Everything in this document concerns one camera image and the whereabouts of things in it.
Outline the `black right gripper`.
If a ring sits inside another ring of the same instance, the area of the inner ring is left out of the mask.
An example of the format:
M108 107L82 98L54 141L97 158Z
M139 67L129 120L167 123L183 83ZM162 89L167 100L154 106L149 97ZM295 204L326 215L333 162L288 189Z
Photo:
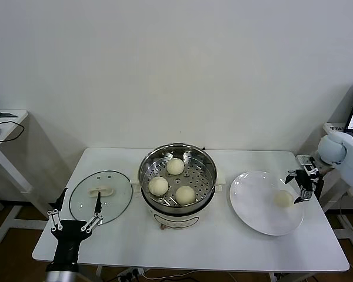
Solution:
M314 193L322 192L322 174L314 167L308 170L311 166L304 166L302 169L289 170L285 178L285 184L288 184L293 179L296 180L300 194L294 200L294 204L309 201Z

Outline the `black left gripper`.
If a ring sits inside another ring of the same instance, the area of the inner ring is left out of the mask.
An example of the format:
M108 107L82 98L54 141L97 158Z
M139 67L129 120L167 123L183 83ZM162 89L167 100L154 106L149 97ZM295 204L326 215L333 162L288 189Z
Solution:
M46 272L51 271L79 271L78 254L82 241L91 236L93 229L103 219L101 192L98 192L92 218L87 222L80 220L62 220L59 213L62 210L66 191L64 188L56 199L54 208L48 210L47 215L52 223L51 233L57 239L53 261L46 267Z

